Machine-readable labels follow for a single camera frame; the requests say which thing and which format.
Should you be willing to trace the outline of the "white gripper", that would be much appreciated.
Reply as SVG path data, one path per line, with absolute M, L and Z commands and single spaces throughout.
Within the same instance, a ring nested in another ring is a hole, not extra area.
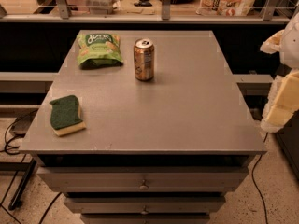
M 299 32 L 281 30 L 264 41 L 260 51 L 278 52 L 280 62 L 290 68 L 287 75 L 274 78 L 263 109 L 261 128 L 276 133 L 299 109 Z

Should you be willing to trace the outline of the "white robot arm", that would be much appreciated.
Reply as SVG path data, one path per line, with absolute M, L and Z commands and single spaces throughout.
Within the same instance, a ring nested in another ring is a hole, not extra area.
M 287 75 L 276 75 L 263 109 L 261 128 L 276 133 L 299 110 L 299 14 L 289 21 L 284 30 L 264 41 L 260 51 L 269 54 L 278 52 L 280 62 L 291 69 Z

